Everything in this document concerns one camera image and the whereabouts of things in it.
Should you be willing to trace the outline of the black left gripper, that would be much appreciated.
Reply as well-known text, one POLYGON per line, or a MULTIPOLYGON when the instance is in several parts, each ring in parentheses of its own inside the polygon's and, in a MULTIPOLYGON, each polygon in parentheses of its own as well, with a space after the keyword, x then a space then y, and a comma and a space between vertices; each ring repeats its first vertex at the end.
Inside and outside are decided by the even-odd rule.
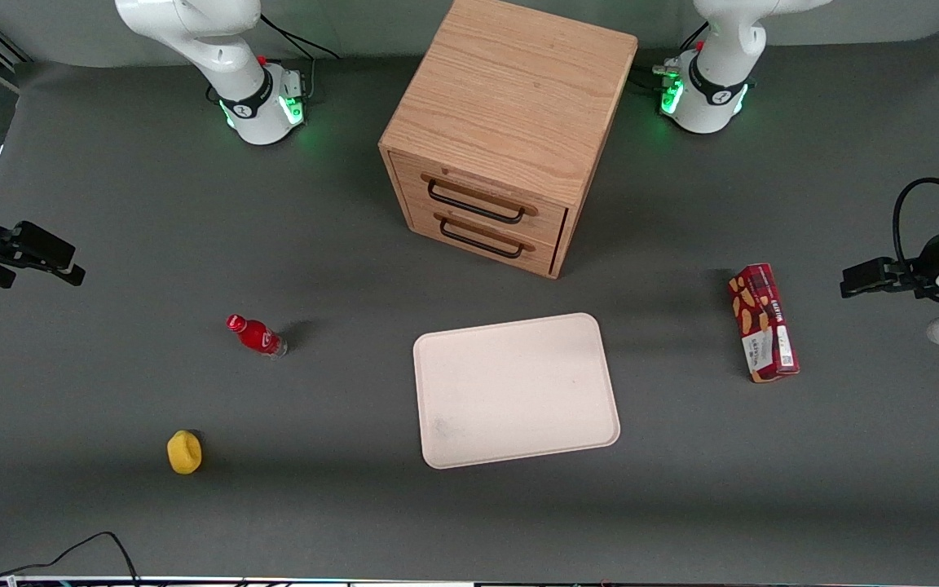
POLYGON ((939 234, 929 239, 915 258, 907 258, 903 253, 901 231, 893 232, 893 246, 897 260, 878 257, 842 271, 840 297, 912 291, 916 298, 927 298, 939 304, 939 285, 936 284, 939 277, 939 234))

